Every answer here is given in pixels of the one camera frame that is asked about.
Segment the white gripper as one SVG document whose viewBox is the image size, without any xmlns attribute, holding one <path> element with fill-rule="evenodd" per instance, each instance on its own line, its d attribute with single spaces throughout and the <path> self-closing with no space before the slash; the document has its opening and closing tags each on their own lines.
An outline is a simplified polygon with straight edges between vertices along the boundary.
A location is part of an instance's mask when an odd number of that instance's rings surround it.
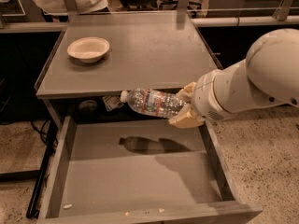
<svg viewBox="0 0 299 224">
<path fill-rule="evenodd" d="M 197 83 L 191 82 L 182 88 L 176 97 L 192 105 L 186 104 L 169 119 L 169 123 L 177 128 L 199 127 L 204 120 L 217 122 L 236 116 L 231 105 L 224 102 L 230 98 L 230 90 L 235 71 L 215 69 L 199 78 Z"/>
</svg>

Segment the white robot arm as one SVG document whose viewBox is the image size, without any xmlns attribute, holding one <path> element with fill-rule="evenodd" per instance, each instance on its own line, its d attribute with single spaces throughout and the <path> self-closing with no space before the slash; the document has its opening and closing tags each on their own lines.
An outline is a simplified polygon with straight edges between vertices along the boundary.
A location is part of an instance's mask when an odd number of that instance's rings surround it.
<svg viewBox="0 0 299 224">
<path fill-rule="evenodd" d="M 201 76 L 177 97 L 187 104 L 169 123 L 182 129 L 232 119 L 252 109 L 299 107 L 299 30 L 284 28 L 262 35 L 244 60 Z"/>
</svg>

